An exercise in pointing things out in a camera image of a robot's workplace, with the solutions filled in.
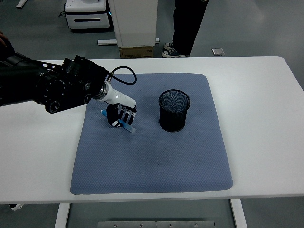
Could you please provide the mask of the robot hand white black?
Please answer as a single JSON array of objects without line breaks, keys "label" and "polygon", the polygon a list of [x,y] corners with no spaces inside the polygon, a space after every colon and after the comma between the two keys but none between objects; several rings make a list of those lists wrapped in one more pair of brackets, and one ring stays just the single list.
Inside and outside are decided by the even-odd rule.
[{"label": "robot hand white black", "polygon": [[122,127],[123,124],[120,121],[132,125],[137,113],[134,99],[113,89],[109,82],[105,82],[101,101],[108,104],[107,120],[112,127]]}]

